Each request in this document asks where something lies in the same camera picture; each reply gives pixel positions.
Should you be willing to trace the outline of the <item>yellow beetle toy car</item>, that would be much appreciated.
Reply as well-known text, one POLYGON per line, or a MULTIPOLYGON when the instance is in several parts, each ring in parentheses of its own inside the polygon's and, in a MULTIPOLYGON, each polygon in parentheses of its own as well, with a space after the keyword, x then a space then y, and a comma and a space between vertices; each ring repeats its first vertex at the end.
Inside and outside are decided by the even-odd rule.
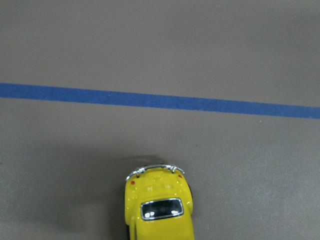
POLYGON ((129 240, 193 240, 193 194, 176 165, 146 165, 125 180, 124 221, 129 240))

